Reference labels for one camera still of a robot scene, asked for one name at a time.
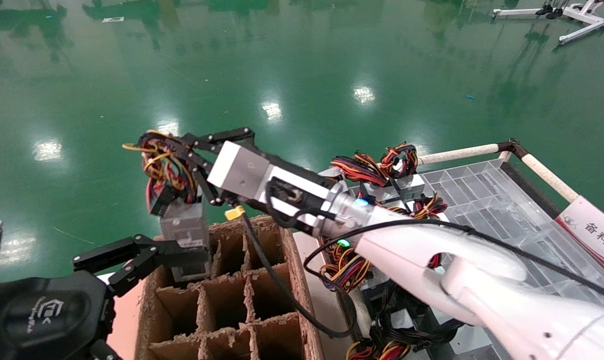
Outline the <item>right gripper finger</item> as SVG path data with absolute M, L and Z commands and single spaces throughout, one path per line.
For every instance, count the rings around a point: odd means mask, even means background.
M 219 153 L 220 148 L 225 142 L 248 141 L 254 144 L 256 134 L 249 127 L 241 127 L 222 132 L 210 133 L 204 136 L 196 136 L 193 133 L 186 133 L 181 137 L 183 144 L 195 150 L 202 150 L 211 153 Z
M 208 202 L 220 207 L 219 191 L 208 182 L 212 164 L 192 150 L 160 152 L 149 160 L 149 213 L 165 215 L 169 205 Z

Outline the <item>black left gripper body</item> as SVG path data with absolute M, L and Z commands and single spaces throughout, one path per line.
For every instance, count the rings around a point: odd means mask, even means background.
M 94 360 L 115 306 L 108 285 L 89 272 L 0 284 L 0 360 Z

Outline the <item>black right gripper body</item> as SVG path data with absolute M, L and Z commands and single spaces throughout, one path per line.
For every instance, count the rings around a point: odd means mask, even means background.
M 279 167 L 284 171 L 295 174 L 296 176 L 302 177 L 310 182 L 328 182 L 327 178 L 320 176 L 311 170 L 298 166 L 297 164 L 293 164 L 293 162 L 288 162 L 277 155 L 264 152 L 254 145 L 247 145 L 247 148 L 252 153 L 257 154 L 259 157 L 265 158 L 270 164 L 272 164 L 272 166 Z

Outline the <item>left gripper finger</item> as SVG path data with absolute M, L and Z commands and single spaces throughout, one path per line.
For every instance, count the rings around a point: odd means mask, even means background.
M 110 294 L 121 297 L 160 267 L 203 265 L 208 260 L 209 252 L 203 247 L 185 248 L 174 240 L 156 241 L 136 234 L 76 255 L 72 267 L 75 272 L 95 274 L 122 264 L 123 268 L 108 278 Z
M 117 352 L 104 339 L 98 339 L 89 347 L 89 353 L 94 360 L 121 360 Z

